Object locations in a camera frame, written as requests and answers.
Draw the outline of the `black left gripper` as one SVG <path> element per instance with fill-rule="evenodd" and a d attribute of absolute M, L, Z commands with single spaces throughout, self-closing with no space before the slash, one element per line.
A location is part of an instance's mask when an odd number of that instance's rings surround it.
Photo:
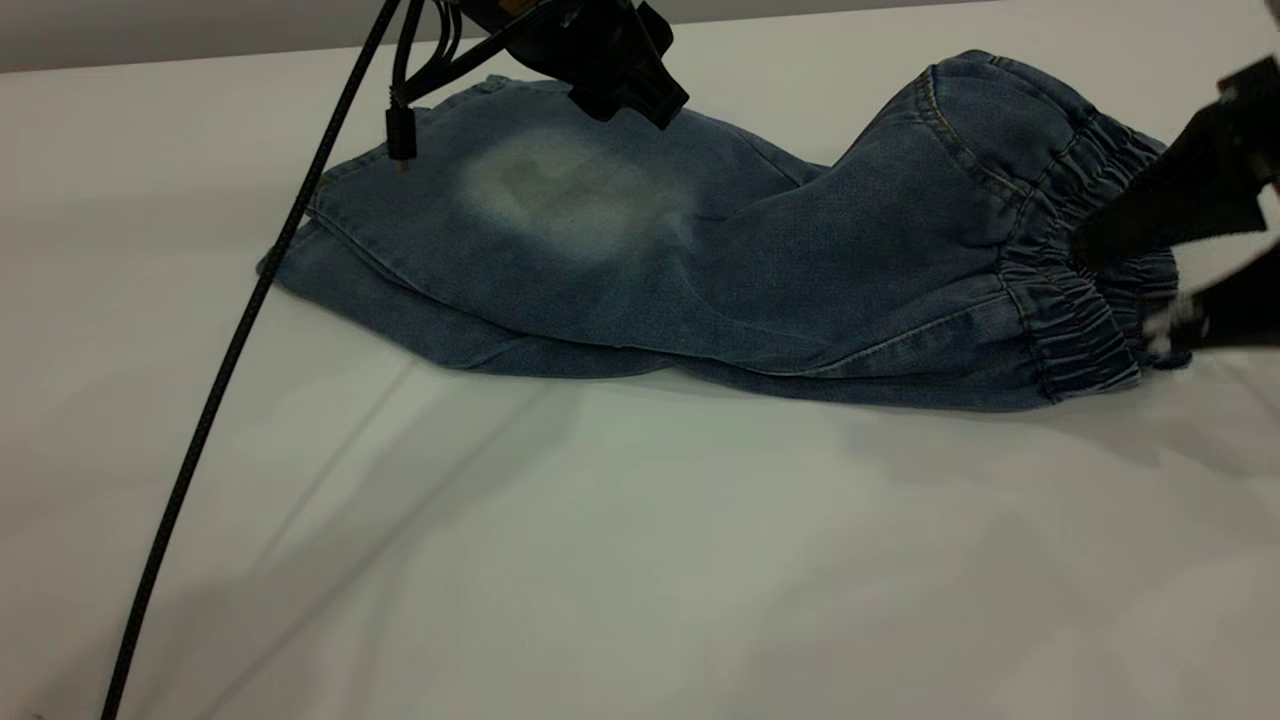
<path fill-rule="evenodd" d="M 570 83 L 570 100 L 594 120 L 628 109 L 666 129 L 690 100 L 664 64 L 673 42 L 669 23 L 648 1 L 553 1 L 506 53 Z"/>

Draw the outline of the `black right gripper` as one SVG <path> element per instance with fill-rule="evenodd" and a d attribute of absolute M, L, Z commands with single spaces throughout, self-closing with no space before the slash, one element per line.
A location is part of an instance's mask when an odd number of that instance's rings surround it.
<path fill-rule="evenodd" d="M 1121 195 L 1076 231 L 1071 256 L 1089 270 L 1180 243 L 1261 232 L 1262 188 L 1279 176 L 1279 68 L 1274 55 L 1219 81 L 1217 102 Z M 1146 350 L 1279 347 L 1279 246 L 1172 301 L 1144 322 Z"/>

